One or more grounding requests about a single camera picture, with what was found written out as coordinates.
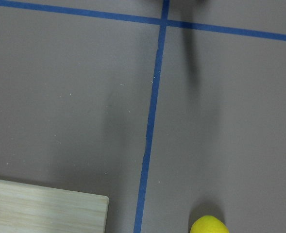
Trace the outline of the yellow lemon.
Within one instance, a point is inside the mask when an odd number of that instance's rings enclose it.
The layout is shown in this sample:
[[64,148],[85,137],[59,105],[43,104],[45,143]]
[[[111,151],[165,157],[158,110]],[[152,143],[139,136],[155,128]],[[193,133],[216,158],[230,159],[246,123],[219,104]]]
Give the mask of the yellow lemon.
[[229,230],[216,217],[202,216],[192,224],[190,233],[229,233]]

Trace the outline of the light wooden cutting board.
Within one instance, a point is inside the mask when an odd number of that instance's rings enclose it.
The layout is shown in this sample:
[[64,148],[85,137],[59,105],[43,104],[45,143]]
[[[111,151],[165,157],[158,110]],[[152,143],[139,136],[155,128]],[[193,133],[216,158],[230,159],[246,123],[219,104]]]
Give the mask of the light wooden cutting board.
[[0,233],[103,233],[109,198],[0,180]]

